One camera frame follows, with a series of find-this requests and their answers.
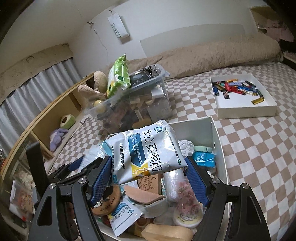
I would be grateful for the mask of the purple plush toy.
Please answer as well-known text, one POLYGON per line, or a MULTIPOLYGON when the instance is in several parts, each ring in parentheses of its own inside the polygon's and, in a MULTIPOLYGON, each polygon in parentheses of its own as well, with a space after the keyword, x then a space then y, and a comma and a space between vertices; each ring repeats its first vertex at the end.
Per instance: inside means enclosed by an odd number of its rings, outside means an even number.
POLYGON ((55 150, 60 146, 62 142, 62 137, 67 134, 68 130, 65 128, 58 128, 50 134, 50 151, 55 152, 55 150))

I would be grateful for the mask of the panda cork coaster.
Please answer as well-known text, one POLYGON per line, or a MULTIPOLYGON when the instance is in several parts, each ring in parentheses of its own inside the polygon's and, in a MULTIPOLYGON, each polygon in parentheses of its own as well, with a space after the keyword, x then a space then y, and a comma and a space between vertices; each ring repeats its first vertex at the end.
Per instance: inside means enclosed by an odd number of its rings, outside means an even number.
POLYGON ((92 212, 96 216, 104 216, 112 213, 118 206, 121 197, 121 190, 118 185, 107 187, 101 200, 94 206, 92 212))

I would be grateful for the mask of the closet shelf with clothes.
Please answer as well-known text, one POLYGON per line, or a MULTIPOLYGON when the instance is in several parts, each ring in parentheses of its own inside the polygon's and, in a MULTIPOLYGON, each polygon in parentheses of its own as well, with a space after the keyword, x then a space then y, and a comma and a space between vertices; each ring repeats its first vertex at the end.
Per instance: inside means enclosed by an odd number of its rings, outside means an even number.
POLYGON ((259 32, 278 41, 283 56, 295 62, 295 37, 281 17, 269 6, 250 8, 259 32))

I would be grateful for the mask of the brown folded duvet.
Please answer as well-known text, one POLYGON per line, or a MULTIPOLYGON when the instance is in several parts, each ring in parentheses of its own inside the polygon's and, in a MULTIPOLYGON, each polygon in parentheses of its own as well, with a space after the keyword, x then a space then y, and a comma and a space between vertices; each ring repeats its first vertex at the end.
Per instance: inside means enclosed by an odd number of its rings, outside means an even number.
POLYGON ((169 79, 179 79, 229 66, 280 61, 283 61, 283 55, 278 42, 263 33, 256 33, 172 49, 152 57, 128 60, 126 64, 130 73, 159 64, 170 73, 169 79))

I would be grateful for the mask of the framed doll picture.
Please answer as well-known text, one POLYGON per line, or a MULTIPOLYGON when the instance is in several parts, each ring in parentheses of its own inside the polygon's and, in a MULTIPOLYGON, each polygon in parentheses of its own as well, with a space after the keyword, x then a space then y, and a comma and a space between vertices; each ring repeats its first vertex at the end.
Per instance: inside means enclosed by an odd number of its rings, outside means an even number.
POLYGON ((14 169, 12 178, 10 211, 23 221, 31 221, 33 215, 32 186, 34 184, 32 175, 20 166, 14 169))

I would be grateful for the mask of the beige plush bunny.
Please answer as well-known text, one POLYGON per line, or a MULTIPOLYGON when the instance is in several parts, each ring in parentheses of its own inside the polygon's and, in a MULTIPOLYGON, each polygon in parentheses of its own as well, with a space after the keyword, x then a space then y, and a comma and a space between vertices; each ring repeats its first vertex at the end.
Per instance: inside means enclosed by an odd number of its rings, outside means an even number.
POLYGON ((86 84, 81 84, 78 87, 78 93, 87 100, 106 100, 108 79, 101 71, 95 71, 93 74, 94 88, 86 84))

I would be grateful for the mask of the wooden headboard shelf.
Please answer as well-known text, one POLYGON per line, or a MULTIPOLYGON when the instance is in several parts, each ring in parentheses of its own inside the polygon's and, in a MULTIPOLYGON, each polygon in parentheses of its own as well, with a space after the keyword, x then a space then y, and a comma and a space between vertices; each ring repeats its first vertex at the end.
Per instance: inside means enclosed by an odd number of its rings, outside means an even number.
POLYGON ((84 116, 83 110, 87 107, 87 101, 78 93, 78 87, 81 84, 85 84, 87 81, 92 81, 93 75, 94 73, 90 73, 81 81, 59 95, 28 125, 15 143, 14 147, 11 149, 7 159, 1 167, 2 181, 10 173, 9 168, 13 166, 13 161, 18 159, 17 153, 19 149, 23 147, 23 143, 27 140, 40 142, 43 154, 49 159, 45 162, 46 171, 50 171, 59 153, 74 132, 75 127, 78 126, 79 121, 84 116), (76 122, 63 138, 62 144, 58 147, 58 149, 56 149, 55 152, 51 152, 49 150, 50 133, 59 128, 62 117, 69 114, 75 117, 76 122))

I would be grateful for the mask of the small blue white sachet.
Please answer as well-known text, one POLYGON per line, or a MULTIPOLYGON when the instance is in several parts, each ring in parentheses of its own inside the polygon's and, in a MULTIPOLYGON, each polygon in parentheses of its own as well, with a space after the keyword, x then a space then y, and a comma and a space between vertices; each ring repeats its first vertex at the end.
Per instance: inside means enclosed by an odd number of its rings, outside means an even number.
POLYGON ((134 206, 126 198, 123 198, 118 206, 107 215, 111 228, 116 237, 120 236, 133 225, 144 213, 134 206))

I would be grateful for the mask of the pink candy bag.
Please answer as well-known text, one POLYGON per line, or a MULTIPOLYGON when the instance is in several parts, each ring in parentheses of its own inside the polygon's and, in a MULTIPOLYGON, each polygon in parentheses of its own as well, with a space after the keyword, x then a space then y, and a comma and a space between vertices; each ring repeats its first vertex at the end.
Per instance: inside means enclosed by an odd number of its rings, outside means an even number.
POLYGON ((177 182, 177 205, 174 215, 186 221, 203 216, 203 204, 194 194, 194 191, 187 179, 177 182))

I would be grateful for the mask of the white shoes cardboard box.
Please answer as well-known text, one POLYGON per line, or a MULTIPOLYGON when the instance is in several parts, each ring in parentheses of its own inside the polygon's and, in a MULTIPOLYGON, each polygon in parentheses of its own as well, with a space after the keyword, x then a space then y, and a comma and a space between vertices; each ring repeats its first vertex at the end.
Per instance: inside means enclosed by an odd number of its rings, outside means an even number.
MULTIPOLYGON (((215 168, 205 166, 201 166, 201 168, 209 171, 211 175, 219 178, 225 184, 229 184, 222 145, 217 128, 215 126, 215 121, 211 116, 198 118, 195 120, 169 123, 169 125, 175 131, 178 140, 188 140, 191 141, 194 146, 212 148, 211 153, 215 156, 215 168)), ((230 209, 231 205, 226 204, 221 228, 216 240, 224 240, 229 221, 230 209)), ((116 237, 112 228, 102 223, 99 218, 96 219, 100 231, 108 238, 113 238, 113 240, 145 240, 144 238, 135 236, 128 232, 124 232, 119 237, 116 237)))

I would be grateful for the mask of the green avocado plush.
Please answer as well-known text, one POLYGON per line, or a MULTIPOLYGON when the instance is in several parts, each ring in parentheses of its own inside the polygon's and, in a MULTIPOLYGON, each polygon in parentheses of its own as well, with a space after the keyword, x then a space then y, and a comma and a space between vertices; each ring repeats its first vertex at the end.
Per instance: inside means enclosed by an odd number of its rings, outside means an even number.
POLYGON ((76 122, 75 117, 72 114, 65 115, 61 118, 60 128, 69 130, 76 122))

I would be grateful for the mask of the blue foil sachet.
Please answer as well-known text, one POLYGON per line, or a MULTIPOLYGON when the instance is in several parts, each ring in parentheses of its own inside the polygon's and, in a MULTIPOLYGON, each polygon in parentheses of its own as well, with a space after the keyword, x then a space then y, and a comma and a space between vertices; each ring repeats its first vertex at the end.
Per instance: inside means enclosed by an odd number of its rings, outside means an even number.
POLYGON ((209 168, 215 168, 215 155, 208 152, 198 152, 193 153, 193 159, 198 166, 204 166, 209 168))

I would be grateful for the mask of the orange capped film roll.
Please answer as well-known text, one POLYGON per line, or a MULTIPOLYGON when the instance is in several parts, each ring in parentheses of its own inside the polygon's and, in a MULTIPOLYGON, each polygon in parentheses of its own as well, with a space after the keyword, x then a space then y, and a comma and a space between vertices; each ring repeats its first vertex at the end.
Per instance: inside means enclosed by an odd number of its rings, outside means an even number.
POLYGON ((178 184, 184 180, 183 168, 163 173, 168 202, 178 201, 178 184))

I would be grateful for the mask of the white blue medicine sachet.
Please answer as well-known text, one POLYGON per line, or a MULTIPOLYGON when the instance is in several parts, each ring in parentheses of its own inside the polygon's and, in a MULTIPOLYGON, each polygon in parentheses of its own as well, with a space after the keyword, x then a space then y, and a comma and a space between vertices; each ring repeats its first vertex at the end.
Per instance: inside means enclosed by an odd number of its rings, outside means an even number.
POLYGON ((165 120, 115 134, 101 149, 112 158, 111 185, 187 166, 176 134, 165 120))

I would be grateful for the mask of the yellow ball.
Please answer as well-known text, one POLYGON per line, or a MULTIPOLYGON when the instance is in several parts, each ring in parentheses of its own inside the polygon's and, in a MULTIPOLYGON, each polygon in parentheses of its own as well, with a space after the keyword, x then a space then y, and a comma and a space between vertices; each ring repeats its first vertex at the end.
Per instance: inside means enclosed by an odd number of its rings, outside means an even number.
POLYGON ((102 114, 105 112, 105 106, 103 104, 103 101, 101 101, 101 100, 96 100, 93 103, 93 107, 95 108, 96 112, 99 114, 102 114))

